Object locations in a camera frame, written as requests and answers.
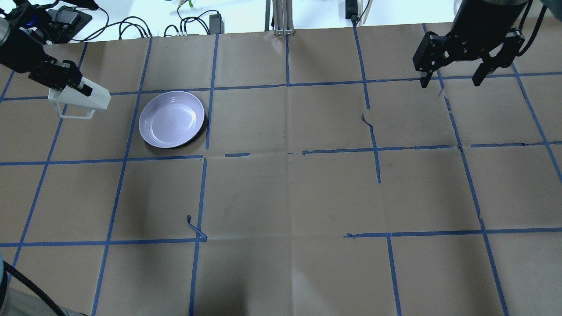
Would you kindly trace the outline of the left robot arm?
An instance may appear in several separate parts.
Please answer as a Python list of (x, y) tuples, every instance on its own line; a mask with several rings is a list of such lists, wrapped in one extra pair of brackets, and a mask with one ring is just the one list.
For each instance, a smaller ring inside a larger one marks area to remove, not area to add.
[(70, 87), (86, 97), (92, 95), (92, 86), (83, 83), (75, 62), (48, 55), (43, 45), (22, 31), (15, 20), (1, 19), (0, 62), (50, 89), (61, 91)]

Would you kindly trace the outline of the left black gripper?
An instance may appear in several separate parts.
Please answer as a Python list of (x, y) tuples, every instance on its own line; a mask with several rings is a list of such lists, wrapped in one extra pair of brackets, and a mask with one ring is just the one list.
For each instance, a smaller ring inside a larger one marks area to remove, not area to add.
[(31, 80), (48, 88), (70, 86), (86, 97), (92, 96), (93, 88), (80, 84), (83, 76), (74, 62), (58, 61), (46, 54), (40, 42), (22, 31), (1, 32), (0, 62), (14, 72), (28, 73)]

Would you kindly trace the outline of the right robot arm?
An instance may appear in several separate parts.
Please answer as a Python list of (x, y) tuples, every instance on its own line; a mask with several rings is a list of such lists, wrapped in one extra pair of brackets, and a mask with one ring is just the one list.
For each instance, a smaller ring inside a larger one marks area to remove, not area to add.
[(452, 62), (482, 61), (472, 75), (475, 86), (497, 68), (511, 66), (534, 42), (547, 10), (561, 18), (559, 0), (544, 0), (542, 4), (531, 37), (526, 40), (522, 27), (532, 5), (530, 0), (462, 0), (446, 35), (426, 32), (420, 41), (413, 65), (420, 73), (421, 87), (426, 88), (433, 74)]

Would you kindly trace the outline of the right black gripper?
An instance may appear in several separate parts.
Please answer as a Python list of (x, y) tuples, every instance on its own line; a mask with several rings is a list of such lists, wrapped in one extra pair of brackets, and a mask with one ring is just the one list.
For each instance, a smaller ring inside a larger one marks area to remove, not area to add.
[(472, 75), (479, 87), (497, 68), (507, 68), (520, 54), (526, 39), (516, 20), (522, 9), (460, 9), (444, 35), (427, 31), (413, 55), (420, 85), (427, 88), (433, 74), (458, 61), (480, 60)]

